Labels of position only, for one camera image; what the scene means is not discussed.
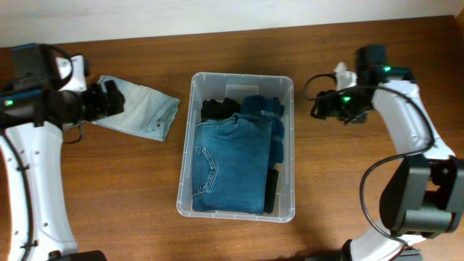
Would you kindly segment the light blue jeans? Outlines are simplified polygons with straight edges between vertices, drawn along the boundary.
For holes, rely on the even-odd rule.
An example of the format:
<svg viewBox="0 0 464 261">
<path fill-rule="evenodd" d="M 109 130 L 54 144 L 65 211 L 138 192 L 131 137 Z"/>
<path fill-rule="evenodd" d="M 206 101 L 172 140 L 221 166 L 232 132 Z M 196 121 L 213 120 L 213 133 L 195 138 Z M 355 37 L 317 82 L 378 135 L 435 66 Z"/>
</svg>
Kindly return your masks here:
<svg viewBox="0 0 464 261">
<path fill-rule="evenodd" d="M 99 78 L 100 83 L 107 80 L 113 80 L 124 96 L 124 111 L 94 124 L 132 136 L 165 141 L 180 99 L 114 76 L 102 75 Z"/>
</svg>

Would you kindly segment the blue shirt bundle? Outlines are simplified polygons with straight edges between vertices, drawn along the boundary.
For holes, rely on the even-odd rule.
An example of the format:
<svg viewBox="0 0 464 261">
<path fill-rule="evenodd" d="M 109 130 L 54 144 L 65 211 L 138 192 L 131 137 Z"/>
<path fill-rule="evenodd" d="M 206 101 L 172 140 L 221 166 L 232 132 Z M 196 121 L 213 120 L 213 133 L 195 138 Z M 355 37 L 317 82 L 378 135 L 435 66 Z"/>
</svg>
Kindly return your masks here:
<svg viewBox="0 0 464 261">
<path fill-rule="evenodd" d="M 265 118 L 271 123 L 270 153 L 268 168 L 273 169 L 284 159 L 283 138 L 285 128 L 281 121 L 285 112 L 278 97 L 265 98 L 261 95 L 247 96 L 241 105 L 241 113 Z"/>
</svg>

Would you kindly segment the dark green shirt bundle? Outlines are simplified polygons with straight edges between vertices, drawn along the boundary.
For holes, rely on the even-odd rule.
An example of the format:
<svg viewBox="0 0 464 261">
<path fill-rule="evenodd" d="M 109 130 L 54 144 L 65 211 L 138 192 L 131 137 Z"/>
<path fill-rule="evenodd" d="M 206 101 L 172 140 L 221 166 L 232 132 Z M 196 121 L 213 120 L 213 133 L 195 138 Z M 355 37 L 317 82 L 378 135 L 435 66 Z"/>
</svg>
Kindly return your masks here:
<svg viewBox="0 0 464 261">
<path fill-rule="evenodd" d="M 265 185 L 265 203 L 264 213 L 271 214 L 273 212 L 276 189 L 278 185 L 278 171 L 275 169 L 269 169 L 267 173 L 267 180 Z"/>
</svg>

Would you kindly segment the black shirt bundle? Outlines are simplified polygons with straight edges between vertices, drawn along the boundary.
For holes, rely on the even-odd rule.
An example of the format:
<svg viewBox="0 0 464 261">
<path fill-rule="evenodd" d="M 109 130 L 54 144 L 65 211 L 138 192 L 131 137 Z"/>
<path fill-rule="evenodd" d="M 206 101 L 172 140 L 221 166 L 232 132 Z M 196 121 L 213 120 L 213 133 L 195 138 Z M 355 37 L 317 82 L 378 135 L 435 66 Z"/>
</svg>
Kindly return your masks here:
<svg viewBox="0 0 464 261">
<path fill-rule="evenodd" d="M 224 98 L 223 101 L 215 99 L 204 100 L 202 102 L 201 118 L 202 122 L 208 120 L 221 120 L 232 116 L 234 113 L 240 113 L 241 105 L 229 98 Z"/>
</svg>

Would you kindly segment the medium blue jeans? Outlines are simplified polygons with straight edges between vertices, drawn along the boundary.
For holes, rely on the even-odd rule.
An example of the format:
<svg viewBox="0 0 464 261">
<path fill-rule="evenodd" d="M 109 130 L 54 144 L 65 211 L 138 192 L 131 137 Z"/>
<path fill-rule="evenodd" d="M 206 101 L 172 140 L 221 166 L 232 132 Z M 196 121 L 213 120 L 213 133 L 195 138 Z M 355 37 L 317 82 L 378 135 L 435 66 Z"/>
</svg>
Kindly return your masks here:
<svg viewBox="0 0 464 261">
<path fill-rule="evenodd" d="M 262 214 L 272 123 L 235 113 L 195 128 L 192 209 Z"/>
</svg>

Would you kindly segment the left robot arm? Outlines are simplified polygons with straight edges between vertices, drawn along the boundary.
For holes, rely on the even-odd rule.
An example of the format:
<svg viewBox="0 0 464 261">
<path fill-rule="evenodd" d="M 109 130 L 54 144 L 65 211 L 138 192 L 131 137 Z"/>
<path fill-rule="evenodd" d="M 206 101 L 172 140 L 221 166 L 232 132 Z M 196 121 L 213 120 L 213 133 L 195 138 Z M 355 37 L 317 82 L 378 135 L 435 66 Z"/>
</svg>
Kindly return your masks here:
<svg viewBox="0 0 464 261">
<path fill-rule="evenodd" d="M 62 185 L 64 131 L 123 112 L 116 82 L 87 83 L 88 60 L 49 44 L 12 49 L 14 78 L 1 91 L 1 154 L 12 235 L 9 260 L 105 260 L 80 252 Z"/>
</svg>

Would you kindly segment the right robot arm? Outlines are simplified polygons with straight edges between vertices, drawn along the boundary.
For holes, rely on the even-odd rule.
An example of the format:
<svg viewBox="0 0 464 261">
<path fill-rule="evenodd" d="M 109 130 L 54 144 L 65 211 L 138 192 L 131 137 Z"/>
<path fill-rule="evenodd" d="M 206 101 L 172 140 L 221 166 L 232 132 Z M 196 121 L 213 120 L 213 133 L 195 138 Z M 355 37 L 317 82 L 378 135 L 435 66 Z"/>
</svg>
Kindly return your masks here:
<svg viewBox="0 0 464 261">
<path fill-rule="evenodd" d="M 379 220 L 327 260 L 420 260 L 417 243 L 454 232 L 463 216 L 463 160 L 445 144 L 421 101 L 412 70 L 392 67 L 382 45 L 355 53 L 356 68 L 337 65 L 336 87 L 313 98 L 311 116 L 362 123 L 382 117 L 399 167 L 383 190 Z"/>
</svg>

